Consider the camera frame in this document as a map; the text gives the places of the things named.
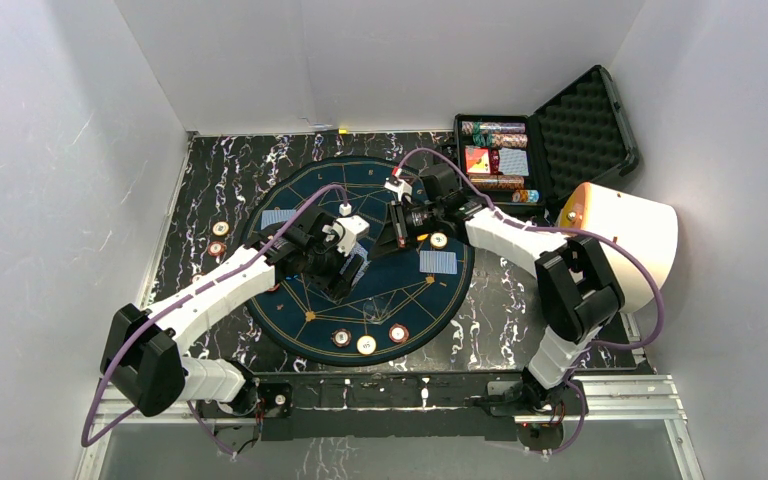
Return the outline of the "blue patterned card deck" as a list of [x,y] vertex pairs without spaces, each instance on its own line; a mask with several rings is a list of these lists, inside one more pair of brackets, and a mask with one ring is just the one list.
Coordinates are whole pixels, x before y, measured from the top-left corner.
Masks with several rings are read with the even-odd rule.
[[353,247],[350,264],[358,267],[354,276],[354,282],[358,282],[366,273],[370,264],[370,261],[368,260],[368,251],[362,244],[358,243]]

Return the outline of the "cream chip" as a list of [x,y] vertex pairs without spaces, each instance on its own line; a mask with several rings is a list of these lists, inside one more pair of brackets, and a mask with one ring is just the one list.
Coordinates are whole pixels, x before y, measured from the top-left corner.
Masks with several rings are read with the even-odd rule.
[[362,335],[356,344],[357,351],[363,356],[370,356],[377,350],[377,341],[371,335]]
[[429,243],[434,249],[444,249],[448,244],[448,237],[442,232],[434,232],[429,235]]

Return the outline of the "dealt card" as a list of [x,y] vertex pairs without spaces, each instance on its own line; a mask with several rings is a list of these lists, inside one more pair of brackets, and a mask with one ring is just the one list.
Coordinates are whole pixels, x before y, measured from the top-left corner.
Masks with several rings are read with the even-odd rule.
[[419,252],[419,271],[427,274],[458,274],[458,258],[455,252],[422,250]]

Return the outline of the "cream chip off mat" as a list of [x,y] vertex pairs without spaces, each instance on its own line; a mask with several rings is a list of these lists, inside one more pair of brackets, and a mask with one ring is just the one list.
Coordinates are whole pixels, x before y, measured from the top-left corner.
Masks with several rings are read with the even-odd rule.
[[213,224],[211,231],[217,237],[224,237],[229,233],[230,225],[226,221],[218,221]]

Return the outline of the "red chip off mat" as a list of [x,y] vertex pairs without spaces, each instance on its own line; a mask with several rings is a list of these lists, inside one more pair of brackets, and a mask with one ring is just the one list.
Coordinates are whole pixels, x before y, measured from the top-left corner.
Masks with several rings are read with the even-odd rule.
[[212,257],[221,257],[226,250],[226,245],[220,241],[213,241],[207,247],[207,253]]

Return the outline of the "red chip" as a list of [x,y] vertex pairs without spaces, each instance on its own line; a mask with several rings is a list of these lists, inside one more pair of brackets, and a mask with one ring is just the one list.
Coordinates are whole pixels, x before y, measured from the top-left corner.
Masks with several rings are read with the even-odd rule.
[[409,331],[401,324],[393,324],[389,329],[389,338],[396,344],[404,343],[409,338]]

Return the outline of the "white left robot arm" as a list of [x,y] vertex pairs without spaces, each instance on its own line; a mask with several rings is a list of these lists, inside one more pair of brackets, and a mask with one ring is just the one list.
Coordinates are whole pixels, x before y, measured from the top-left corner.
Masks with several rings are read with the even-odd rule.
[[370,230],[359,215],[336,216],[312,206],[252,233],[218,267],[145,309],[114,315],[101,371],[146,417],[178,401],[213,401],[235,416],[259,400],[253,372],[236,360],[189,358],[212,326],[283,280],[303,276],[332,300],[344,299],[365,267],[356,252]]

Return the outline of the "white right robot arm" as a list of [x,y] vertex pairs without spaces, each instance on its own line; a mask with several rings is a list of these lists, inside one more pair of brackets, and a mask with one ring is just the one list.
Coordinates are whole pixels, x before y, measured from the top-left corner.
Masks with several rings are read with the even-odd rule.
[[546,323],[521,382],[501,394],[489,394],[479,406],[504,405],[550,413],[563,399],[565,381],[590,342],[624,306],[625,295],[600,242],[584,233],[543,231],[492,206],[481,192],[457,179],[455,171],[435,165],[421,177],[428,198],[412,199],[412,186],[399,167],[384,187],[394,198],[372,257],[401,252],[417,236],[442,233],[489,251],[524,269],[537,282]]

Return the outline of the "round blue poker mat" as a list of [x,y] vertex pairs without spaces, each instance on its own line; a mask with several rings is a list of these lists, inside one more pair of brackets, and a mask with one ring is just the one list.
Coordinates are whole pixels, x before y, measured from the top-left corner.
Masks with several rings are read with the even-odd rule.
[[[331,157],[313,162],[271,188],[239,228],[241,241],[260,230],[261,213],[267,209],[295,209],[324,185],[339,183],[347,190],[354,212],[370,225],[361,244],[368,249],[379,235],[391,194],[384,182],[395,164],[368,156]],[[419,252],[455,252],[458,274],[427,274],[419,271]],[[397,359],[422,347],[456,316],[470,288],[475,260],[472,247],[449,239],[444,249],[434,249],[429,240],[419,240],[407,251],[372,260],[363,277],[342,301],[329,300],[305,277],[282,281],[280,287],[249,300],[246,308],[270,340],[282,349],[310,361],[339,367],[360,367]],[[370,297],[391,298],[389,318],[380,325],[363,319],[363,304]],[[389,338],[393,324],[409,331],[409,338],[396,344]],[[351,333],[351,344],[336,347],[331,339],[337,329]],[[356,342],[362,335],[377,341],[377,350],[361,355]]]

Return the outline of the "clear plastic dealer button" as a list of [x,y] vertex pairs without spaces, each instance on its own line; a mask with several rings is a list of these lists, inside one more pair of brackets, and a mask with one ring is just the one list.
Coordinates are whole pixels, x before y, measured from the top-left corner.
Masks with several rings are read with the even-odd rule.
[[390,316],[391,298],[376,296],[368,298],[362,308],[363,319],[373,325],[383,324]]

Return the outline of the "poker chip row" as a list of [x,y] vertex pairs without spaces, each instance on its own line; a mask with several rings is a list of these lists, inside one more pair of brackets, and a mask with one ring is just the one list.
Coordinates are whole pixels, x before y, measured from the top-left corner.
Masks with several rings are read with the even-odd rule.
[[473,144],[486,148],[525,149],[529,138],[526,134],[474,134]]
[[523,190],[525,178],[518,175],[471,174],[470,182],[480,191]]
[[526,133],[526,125],[516,122],[465,121],[460,132],[464,135],[518,135]]

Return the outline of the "short poker chip stack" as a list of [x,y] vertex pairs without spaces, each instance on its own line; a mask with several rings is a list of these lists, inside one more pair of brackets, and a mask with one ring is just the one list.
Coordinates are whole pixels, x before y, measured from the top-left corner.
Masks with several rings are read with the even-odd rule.
[[540,192],[533,189],[518,189],[512,194],[511,201],[514,203],[537,204],[540,202]]

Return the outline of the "blue card deck in case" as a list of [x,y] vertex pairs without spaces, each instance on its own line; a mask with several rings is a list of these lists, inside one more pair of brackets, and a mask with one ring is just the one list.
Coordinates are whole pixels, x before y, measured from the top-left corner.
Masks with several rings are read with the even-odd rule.
[[522,177],[528,177],[530,175],[529,160],[525,150],[500,148],[498,153],[498,170],[500,174]]

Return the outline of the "black foam-lined carrying case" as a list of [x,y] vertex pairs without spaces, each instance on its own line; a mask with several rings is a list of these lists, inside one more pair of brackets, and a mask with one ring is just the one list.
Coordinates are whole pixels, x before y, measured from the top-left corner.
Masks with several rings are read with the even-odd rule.
[[531,115],[458,114],[453,140],[441,152],[466,171],[464,150],[473,135],[464,135],[465,121],[516,122],[526,125],[525,149],[530,175],[525,189],[538,190],[537,204],[514,203],[513,191],[488,195],[506,213],[531,217],[546,210],[556,214],[583,182],[614,187],[642,159],[617,84],[609,71],[595,65],[540,106]]

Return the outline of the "aluminium mounting rail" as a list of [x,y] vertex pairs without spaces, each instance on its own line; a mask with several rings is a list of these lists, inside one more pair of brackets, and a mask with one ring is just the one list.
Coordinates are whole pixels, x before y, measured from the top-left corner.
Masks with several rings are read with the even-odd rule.
[[686,414],[668,375],[585,376],[588,413],[492,417],[465,397],[501,376],[476,373],[290,374],[283,413],[260,440],[251,418],[210,424],[185,404],[133,416],[86,449],[80,479],[699,479]]

